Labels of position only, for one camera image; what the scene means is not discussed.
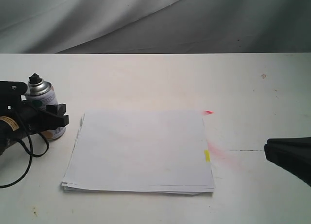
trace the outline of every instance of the table surface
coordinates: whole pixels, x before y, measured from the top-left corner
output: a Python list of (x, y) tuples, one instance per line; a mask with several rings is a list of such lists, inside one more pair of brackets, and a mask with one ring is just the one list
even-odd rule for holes
[[(37, 72), (66, 103), (70, 124), (0, 190), (1, 223), (310, 223), (310, 187), (265, 159), (268, 138), (309, 137), (311, 53), (70, 55), (0, 54), (1, 79)], [(197, 196), (64, 193), (60, 182), (82, 114), (90, 108), (209, 110), (204, 116), (215, 192)], [(42, 141), (33, 136), (35, 148)], [(0, 157), (0, 183), (18, 178), (28, 155)]]

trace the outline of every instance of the white paper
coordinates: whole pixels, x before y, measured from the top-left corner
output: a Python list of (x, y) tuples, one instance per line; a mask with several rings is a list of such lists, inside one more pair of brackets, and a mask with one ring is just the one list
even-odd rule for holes
[(196, 111), (88, 111), (63, 182), (86, 190), (212, 191), (206, 149)]

